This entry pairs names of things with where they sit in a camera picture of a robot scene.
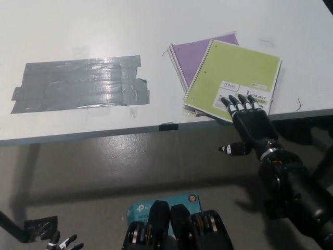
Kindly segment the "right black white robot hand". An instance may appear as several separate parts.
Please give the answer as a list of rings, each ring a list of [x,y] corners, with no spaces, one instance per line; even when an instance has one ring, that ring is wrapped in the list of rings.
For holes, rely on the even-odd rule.
[[[283,149],[267,113],[253,96],[229,95],[228,98],[222,97],[221,101],[227,108],[241,141],[221,146],[220,152],[244,156],[255,151],[258,160],[262,161],[273,151]]]

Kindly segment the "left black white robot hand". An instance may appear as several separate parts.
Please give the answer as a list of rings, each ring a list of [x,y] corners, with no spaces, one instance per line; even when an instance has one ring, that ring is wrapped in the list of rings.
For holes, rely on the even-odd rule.
[[[77,235],[74,234],[60,243],[60,231],[57,230],[48,242],[46,250],[80,250],[84,247],[83,243],[79,243],[73,247],[70,246],[70,244],[73,243],[76,239]]]

